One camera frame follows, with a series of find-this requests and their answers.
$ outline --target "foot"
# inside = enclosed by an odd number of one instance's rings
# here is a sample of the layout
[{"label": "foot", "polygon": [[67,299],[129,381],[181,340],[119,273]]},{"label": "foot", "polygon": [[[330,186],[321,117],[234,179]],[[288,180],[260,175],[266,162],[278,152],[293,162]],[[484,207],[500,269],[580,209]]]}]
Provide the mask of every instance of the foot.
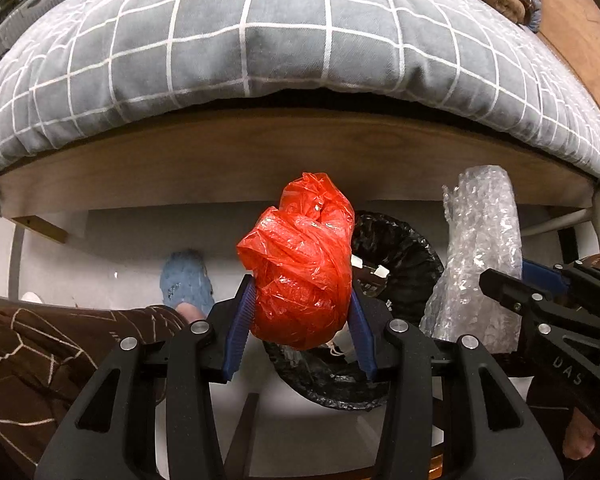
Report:
[{"label": "foot", "polygon": [[574,408],[564,435],[562,453],[571,460],[586,458],[596,447],[596,435],[600,436],[600,430],[578,408]]},{"label": "foot", "polygon": [[202,314],[202,311],[198,307],[193,306],[190,303],[179,304],[176,307],[176,312],[180,314],[184,318],[184,320],[189,324],[193,323],[194,321],[206,319],[206,316]]},{"label": "foot", "polygon": [[200,253],[191,249],[173,253],[160,276],[162,300],[166,306],[195,306],[208,316],[214,306],[213,289]]}]

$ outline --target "gray plaid mattress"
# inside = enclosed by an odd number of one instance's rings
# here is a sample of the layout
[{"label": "gray plaid mattress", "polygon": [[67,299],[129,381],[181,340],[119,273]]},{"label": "gray plaid mattress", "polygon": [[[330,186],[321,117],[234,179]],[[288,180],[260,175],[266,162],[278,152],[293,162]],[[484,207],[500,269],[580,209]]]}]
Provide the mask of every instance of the gray plaid mattress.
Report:
[{"label": "gray plaid mattress", "polygon": [[593,99],[480,0],[66,0],[0,62],[0,170],[175,108],[318,87],[448,110],[600,179]]}]

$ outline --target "blue gripper pad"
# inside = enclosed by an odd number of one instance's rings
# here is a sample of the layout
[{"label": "blue gripper pad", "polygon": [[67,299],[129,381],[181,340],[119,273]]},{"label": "blue gripper pad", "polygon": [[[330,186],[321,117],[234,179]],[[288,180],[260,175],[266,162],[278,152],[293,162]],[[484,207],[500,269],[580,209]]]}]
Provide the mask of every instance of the blue gripper pad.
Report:
[{"label": "blue gripper pad", "polygon": [[349,316],[347,317],[349,333],[353,339],[353,346],[358,356],[358,366],[370,381],[378,373],[376,364],[374,338],[369,328],[366,317],[360,306],[356,291],[351,289],[351,302],[349,303]]},{"label": "blue gripper pad", "polygon": [[567,294],[568,286],[560,272],[530,260],[522,260],[522,281],[555,296]]},{"label": "blue gripper pad", "polygon": [[244,346],[247,343],[249,330],[253,322],[253,313],[256,305],[256,285],[253,276],[245,277],[245,280],[248,281],[244,287],[244,291],[242,294],[238,292],[238,297],[235,298],[238,301],[238,305],[226,337],[222,375],[227,381],[230,381],[234,373],[240,368]]}]

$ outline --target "wooden chair leg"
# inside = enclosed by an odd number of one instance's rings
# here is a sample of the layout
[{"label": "wooden chair leg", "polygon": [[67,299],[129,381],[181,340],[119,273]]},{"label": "wooden chair leg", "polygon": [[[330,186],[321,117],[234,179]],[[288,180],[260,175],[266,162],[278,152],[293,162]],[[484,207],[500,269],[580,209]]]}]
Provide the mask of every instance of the wooden chair leg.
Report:
[{"label": "wooden chair leg", "polygon": [[251,449],[253,449],[254,422],[260,394],[249,394],[235,428],[229,451],[224,459],[226,480],[244,480],[249,476]]}]

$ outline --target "bubble wrap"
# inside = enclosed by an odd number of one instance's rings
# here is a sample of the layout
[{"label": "bubble wrap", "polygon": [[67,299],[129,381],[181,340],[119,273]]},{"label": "bubble wrap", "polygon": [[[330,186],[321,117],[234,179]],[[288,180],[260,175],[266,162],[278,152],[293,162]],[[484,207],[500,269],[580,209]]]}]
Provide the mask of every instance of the bubble wrap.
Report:
[{"label": "bubble wrap", "polygon": [[449,224],[448,261],[427,301],[420,329],[456,341],[473,334],[491,353],[518,347],[520,316],[480,291],[485,269],[520,278],[522,243],[518,212],[507,172],[499,166],[469,168],[458,186],[443,188]]}]

